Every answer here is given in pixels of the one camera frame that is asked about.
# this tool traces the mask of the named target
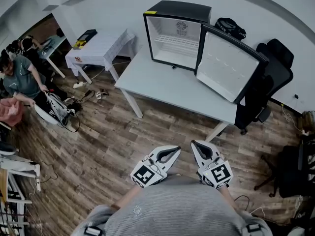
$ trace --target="gray shirt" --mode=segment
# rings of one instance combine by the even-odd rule
[[[250,225],[259,232],[249,233]],[[106,236],[272,236],[262,219],[236,212],[218,190],[179,176],[146,187],[117,212],[97,206],[72,236],[82,236],[87,226]]]
[[[3,85],[5,90],[13,95],[15,92],[24,94],[26,97],[34,99],[39,93],[40,88],[31,72],[28,71],[31,61],[24,56],[17,56],[13,60],[13,75],[5,75]],[[45,77],[39,73],[42,83]]]

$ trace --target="black office chair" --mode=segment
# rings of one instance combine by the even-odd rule
[[[261,158],[268,164],[272,175],[262,184],[255,186],[254,190],[266,185],[273,179],[274,192],[270,197],[274,197],[279,187],[279,194],[283,198],[295,195],[315,197],[315,177],[308,180],[309,174],[315,175],[315,162],[309,164],[308,157],[315,155],[314,137],[307,137],[300,146],[285,146],[278,155],[277,166],[273,166],[264,156]]]
[[[264,122],[271,110],[267,103],[271,96],[293,79],[291,66],[294,55],[279,40],[272,39],[267,45],[260,43],[256,51],[263,53],[269,63],[261,71],[261,76],[245,94],[245,106],[237,106],[235,125],[241,134],[247,133],[247,126],[252,122]]]

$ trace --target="yellow and black device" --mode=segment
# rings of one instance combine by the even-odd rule
[[[95,29],[89,29],[85,33],[83,33],[77,40],[77,42],[74,44],[73,49],[82,49],[86,43],[90,41],[91,38],[93,38],[97,34],[97,31]]]

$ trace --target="black pants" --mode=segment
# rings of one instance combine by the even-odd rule
[[[51,93],[54,93],[55,95],[59,96],[62,101],[66,100],[68,98],[67,93],[65,91],[60,90],[54,83],[50,82],[49,80],[46,80],[45,86],[48,88],[48,90]],[[45,93],[42,91],[34,98],[34,101],[36,102],[36,105],[39,106],[42,110],[44,110],[46,113],[50,114],[53,118],[58,120],[56,115],[53,113],[50,105],[47,102],[47,97]]]

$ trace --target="yellow label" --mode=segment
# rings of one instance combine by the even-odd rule
[[[146,11],[144,14],[156,14],[157,11]]]

